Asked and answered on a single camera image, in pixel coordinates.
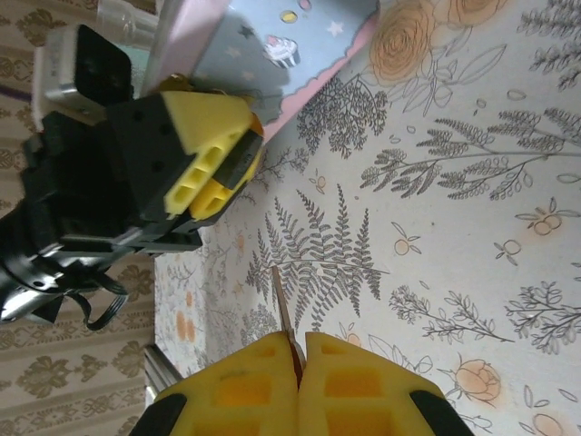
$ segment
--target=table surface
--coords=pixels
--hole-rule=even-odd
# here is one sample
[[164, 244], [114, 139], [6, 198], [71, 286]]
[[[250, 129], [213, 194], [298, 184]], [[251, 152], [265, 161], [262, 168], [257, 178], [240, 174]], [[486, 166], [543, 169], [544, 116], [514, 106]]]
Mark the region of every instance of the table surface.
[[580, 35], [579, 1], [387, 9], [204, 247], [156, 260], [157, 344], [185, 375], [277, 330], [278, 265], [300, 341], [431, 379], [476, 435], [581, 434]]

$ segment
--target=wire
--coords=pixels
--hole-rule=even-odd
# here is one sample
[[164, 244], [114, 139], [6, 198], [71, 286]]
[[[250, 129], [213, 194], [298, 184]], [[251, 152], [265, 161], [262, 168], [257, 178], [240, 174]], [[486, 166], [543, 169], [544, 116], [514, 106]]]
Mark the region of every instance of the wire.
[[81, 307], [81, 310], [83, 311], [84, 315], [83, 322], [86, 328], [89, 329], [91, 332], [96, 332], [98, 330], [101, 330], [109, 322], [111, 322], [114, 316], [121, 310], [121, 308], [127, 301], [129, 294], [122, 284], [115, 281], [104, 272], [98, 271], [89, 272], [87, 274], [86, 279], [90, 282], [94, 282], [94, 284], [96, 284], [99, 287], [102, 287], [106, 291], [109, 291], [110, 293], [116, 295], [113, 302], [103, 312], [103, 314], [96, 321], [91, 322], [90, 317], [93, 308], [91, 307], [89, 301], [79, 293], [67, 294], [68, 297], [74, 300]]

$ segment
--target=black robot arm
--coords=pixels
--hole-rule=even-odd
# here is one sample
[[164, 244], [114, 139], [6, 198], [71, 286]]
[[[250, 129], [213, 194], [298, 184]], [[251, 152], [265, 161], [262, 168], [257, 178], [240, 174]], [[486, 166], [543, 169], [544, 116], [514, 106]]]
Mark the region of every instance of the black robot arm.
[[[64, 297], [91, 330], [127, 291], [130, 253], [192, 251], [256, 168], [262, 129], [239, 97], [172, 91], [109, 105], [96, 125], [52, 112], [23, 143], [24, 199], [0, 220], [0, 323], [54, 322]], [[114, 300], [96, 321], [85, 292]]]

